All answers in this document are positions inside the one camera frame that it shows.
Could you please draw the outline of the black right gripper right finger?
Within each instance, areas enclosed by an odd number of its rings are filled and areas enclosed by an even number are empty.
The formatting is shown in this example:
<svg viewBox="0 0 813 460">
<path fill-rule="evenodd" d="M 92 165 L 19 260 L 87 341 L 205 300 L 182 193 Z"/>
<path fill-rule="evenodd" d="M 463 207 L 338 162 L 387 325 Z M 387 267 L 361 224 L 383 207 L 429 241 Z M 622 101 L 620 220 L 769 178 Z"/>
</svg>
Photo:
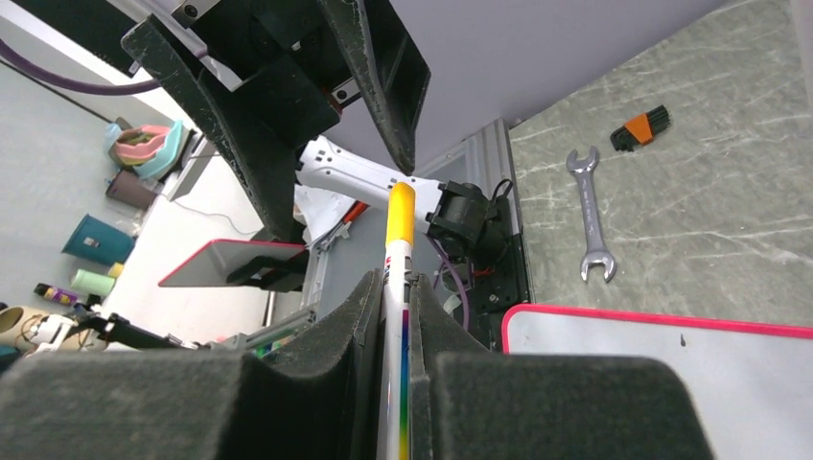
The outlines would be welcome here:
<svg viewBox="0 0 813 460">
<path fill-rule="evenodd" d="M 689 393 L 664 363 L 627 356 L 492 352 L 410 294 L 415 459 L 710 459 Z"/>
</svg>

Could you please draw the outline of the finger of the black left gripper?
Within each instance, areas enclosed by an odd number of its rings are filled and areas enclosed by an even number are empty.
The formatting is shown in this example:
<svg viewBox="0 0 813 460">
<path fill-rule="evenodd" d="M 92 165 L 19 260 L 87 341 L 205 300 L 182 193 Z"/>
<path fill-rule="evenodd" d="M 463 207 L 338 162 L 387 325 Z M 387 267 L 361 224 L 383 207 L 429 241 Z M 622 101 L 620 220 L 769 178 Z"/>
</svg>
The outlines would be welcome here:
<svg viewBox="0 0 813 460">
<path fill-rule="evenodd" d="M 398 169 L 416 167 L 416 132 L 431 72 L 387 0 L 318 3 L 386 149 Z"/>
<path fill-rule="evenodd" d="M 251 15 L 204 19 L 197 32 L 241 78 L 230 89 L 151 15 L 122 47 L 223 156 L 270 236 L 293 236 L 294 171 L 304 146 L 335 125 L 337 102 Z"/>
</svg>

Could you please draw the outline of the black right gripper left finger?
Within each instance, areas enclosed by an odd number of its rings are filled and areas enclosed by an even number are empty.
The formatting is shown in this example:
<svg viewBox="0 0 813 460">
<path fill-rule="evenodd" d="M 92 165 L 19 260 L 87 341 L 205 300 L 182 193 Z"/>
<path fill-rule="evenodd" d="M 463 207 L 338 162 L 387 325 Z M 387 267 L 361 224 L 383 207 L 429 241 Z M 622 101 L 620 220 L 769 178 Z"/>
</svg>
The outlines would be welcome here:
<svg viewBox="0 0 813 460">
<path fill-rule="evenodd" d="M 29 356 L 1 379 L 5 459 L 367 459 L 382 275 L 259 358 L 237 351 Z"/>
</svg>

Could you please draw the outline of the white rainbow marker pen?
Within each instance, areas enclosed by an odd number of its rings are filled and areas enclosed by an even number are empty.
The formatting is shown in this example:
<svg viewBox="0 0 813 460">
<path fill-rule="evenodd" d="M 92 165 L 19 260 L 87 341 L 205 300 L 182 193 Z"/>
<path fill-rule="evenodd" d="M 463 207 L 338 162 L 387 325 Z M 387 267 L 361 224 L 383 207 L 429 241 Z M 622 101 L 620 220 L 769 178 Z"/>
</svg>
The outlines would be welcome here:
<svg viewBox="0 0 813 460">
<path fill-rule="evenodd" d="M 409 300 L 414 244 L 415 191 L 399 182 L 389 194 L 383 263 L 382 400 L 376 457 L 409 459 Z"/>
</svg>

